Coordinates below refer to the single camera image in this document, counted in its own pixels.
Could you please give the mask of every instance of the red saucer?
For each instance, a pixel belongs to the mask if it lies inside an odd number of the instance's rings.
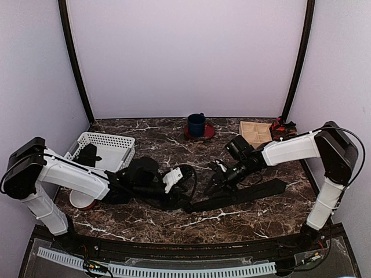
[[[189,138],[191,140],[210,139],[214,136],[214,134],[215,134],[215,128],[210,123],[206,123],[205,134],[202,137],[193,137],[192,135],[190,135],[190,133],[188,131],[188,125],[185,125],[185,127],[184,127],[184,135],[187,136],[187,138]]]

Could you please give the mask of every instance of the black metal frame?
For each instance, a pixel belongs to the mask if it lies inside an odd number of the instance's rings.
[[[331,227],[321,230],[326,240],[330,237],[336,238],[342,236],[347,246],[347,250],[357,277],[360,277],[359,268],[355,260],[350,242],[345,233],[342,224],[334,224]],[[221,244],[153,244],[153,243],[134,243],[118,240],[100,239],[96,237],[81,236],[79,239],[89,250],[89,259],[95,259],[103,262],[122,261],[128,258],[146,258],[157,260],[213,260],[253,257],[254,261],[284,261],[292,259],[300,250],[291,248],[280,248],[280,244],[287,244],[295,240],[299,234],[276,237],[272,239],[251,240],[248,242],[221,243]],[[61,249],[53,241],[53,235],[44,226],[36,225],[28,242],[28,246],[23,258],[19,278],[24,277],[27,261],[32,249],[34,239],[42,239],[52,242],[52,247]],[[310,250],[317,249],[318,246],[312,246]]]
[[[290,89],[281,115],[281,119],[283,119],[284,121],[288,119],[292,102],[294,101],[297,85],[299,84],[301,70],[303,69],[305,54],[307,52],[308,47],[309,35],[312,27],[314,4],[315,0],[308,0],[307,2],[307,10],[305,12],[303,33],[301,35],[301,41],[299,46],[299,52],[297,54],[294,74],[292,76]]]
[[[74,46],[74,40],[72,38],[70,20],[68,19],[68,10],[66,0],[58,0],[60,19],[62,22],[62,28],[64,33],[64,39],[66,41],[68,56],[70,57],[70,63],[72,71],[74,72],[77,89],[80,94],[85,114],[88,117],[88,121],[92,124],[95,121],[92,107],[90,106],[88,95],[86,94],[85,86],[83,84],[80,67],[77,61],[76,50]]]
[[[80,72],[80,67],[77,60],[76,50],[74,46],[74,41],[72,38],[71,26],[70,21],[68,19],[68,10],[66,0],[58,0],[59,3],[59,11],[60,17],[62,21],[62,27],[64,32],[64,39],[66,40],[68,55],[70,57],[70,62],[72,66],[72,70],[74,72],[77,88],[79,90],[80,98],[85,109],[86,116],[88,117],[89,123],[92,124],[95,121],[92,108],[89,103],[88,95],[86,94],[86,90],[83,84],[82,75]],[[303,33],[301,35],[301,41],[299,46],[299,52],[297,55],[297,60],[295,64],[294,73],[292,76],[292,81],[290,85],[290,89],[288,92],[288,96],[286,98],[286,103],[282,111],[281,118],[283,120],[287,120],[290,109],[295,97],[295,92],[297,89],[297,85],[299,83],[301,70],[303,69],[305,53],[307,51],[309,35],[312,26],[312,19],[314,14],[314,4],[315,0],[308,0],[307,2],[307,10],[305,12],[305,19],[304,19],[304,27]]]

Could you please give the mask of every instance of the cup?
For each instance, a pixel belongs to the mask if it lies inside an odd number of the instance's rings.
[[[192,137],[202,137],[205,134],[206,118],[203,113],[188,116],[188,132]]]

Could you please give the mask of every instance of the wooden organizer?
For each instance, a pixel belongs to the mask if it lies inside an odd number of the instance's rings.
[[[257,148],[262,143],[272,141],[270,126],[270,123],[240,122],[239,133],[249,144]]]

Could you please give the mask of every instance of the white wall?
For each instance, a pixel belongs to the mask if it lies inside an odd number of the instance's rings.
[[[371,2],[316,1],[307,57],[290,120],[299,131],[334,120],[371,146]],[[319,183],[324,170],[309,161]],[[342,222],[363,277],[371,277],[371,168],[346,193],[334,220]]]
[[[305,0],[69,0],[96,118],[280,115]]]
[[[35,136],[64,154],[88,121],[67,55],[56,0],[0,1],[0,175]],[[50,194],[55,188],[48,188]],[[0,194],[0,277],[18,277],[35,220]]]

